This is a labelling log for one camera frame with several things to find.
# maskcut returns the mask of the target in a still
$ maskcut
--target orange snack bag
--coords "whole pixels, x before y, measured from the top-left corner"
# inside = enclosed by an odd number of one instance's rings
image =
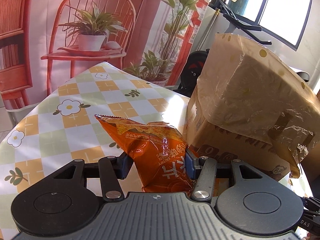
[[[95,115],[111,138],[136,165],[144,192],[190,192],[185,168],[188,146],[165,122],[142,124],[130,119]]]

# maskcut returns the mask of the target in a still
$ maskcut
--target gray gripper base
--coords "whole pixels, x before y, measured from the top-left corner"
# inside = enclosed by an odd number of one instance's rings
[[[189,200],[184,193],[130,193],[118,203],[103,206],[86,227],[50,240],[298,240],[293,233],[259,237],[238,233],[224,225],[207,203]],[[14,240],[45,237],[20,233]]]

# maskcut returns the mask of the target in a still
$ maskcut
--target checkered tablecloth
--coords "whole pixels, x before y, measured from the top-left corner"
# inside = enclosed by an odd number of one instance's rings
[[[0,238],[9,240],[18,233],[10,212],[18,193],[73,159],[89,163],[122,153],[95,114],[141,123],[165,121],[182,133],[188,101],[105,62],[59,87],[0,143]],[[280,182],[300,196],[311,196],[305,176]],[[140,191],[135,168],[121,186],[124,192]],[[89,179],[88,188],[101,195],[99,179]]]

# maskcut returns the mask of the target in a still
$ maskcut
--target chair backrest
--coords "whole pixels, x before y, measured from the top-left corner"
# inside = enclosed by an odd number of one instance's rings
[[[126,28],[128,32],[118,31],[117,34],[111,34],[108,41],[116,41],[123,49],[125,49],[136,18],[136,12],[131,0],[63,0],[58,8],[53,24],[48,51],[49,53],[52,53],[54,50],[56,36],[59,36],[59,40],[62,38],[64,39],[63,46],[71,46],[75,44],[77,35],[72,35],[67,38],[68,33],[64,31],[66,27],[59,25],[77,21],[75,14],[79,13],[76,9],[91,11],[92,2],[95,2],[100,10],[104,10],[105,12],[113,13],[118,16],[117,20],[122,22],[122,26]]]

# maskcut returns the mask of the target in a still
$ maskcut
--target crosshair logo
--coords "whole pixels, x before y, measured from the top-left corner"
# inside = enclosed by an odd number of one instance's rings
[[[156,200],[162,198],[160,195],[153,195],[152,197],[153,197],[154,199],[156,199]]]

